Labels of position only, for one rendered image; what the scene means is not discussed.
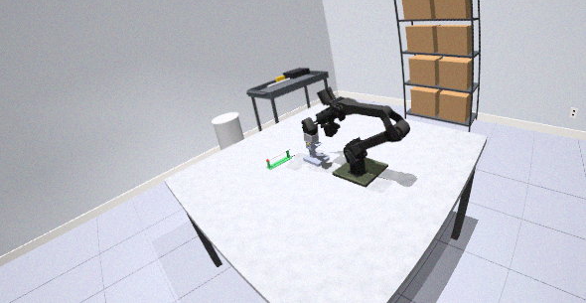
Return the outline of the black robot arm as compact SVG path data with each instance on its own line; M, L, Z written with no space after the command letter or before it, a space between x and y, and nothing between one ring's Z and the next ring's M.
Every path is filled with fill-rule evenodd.
M378 117L383 122L384 131L364 140L358 137L345 145L344 155L351 169L348 173L353 176L358 177L367 171L364 160L368 153L366 150L386 142L399 142L410 131L409 123L389 105L360 103L350 97L339 96L336 98L330 86L318 91L317 94L324 105L330 106L326 108L325 113L328 119L332 121L321 125L321 128L324 128L325 135L328 137L333 137L341 127L339 123L333 122L336 118L341 122L346 119L346 116L358 114ZM391 123L390 118L396 122L394 125Z

